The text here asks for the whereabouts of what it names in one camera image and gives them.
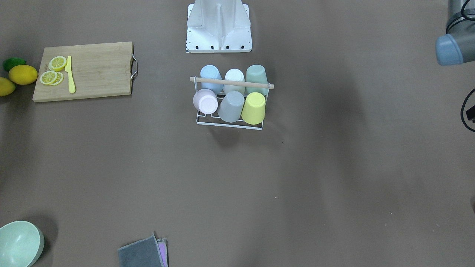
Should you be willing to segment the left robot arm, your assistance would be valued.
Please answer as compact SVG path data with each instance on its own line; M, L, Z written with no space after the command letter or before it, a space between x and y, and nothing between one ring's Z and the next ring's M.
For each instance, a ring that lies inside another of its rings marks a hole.
M435 43L441 66L475 61L475 1L448 0L445 34Z

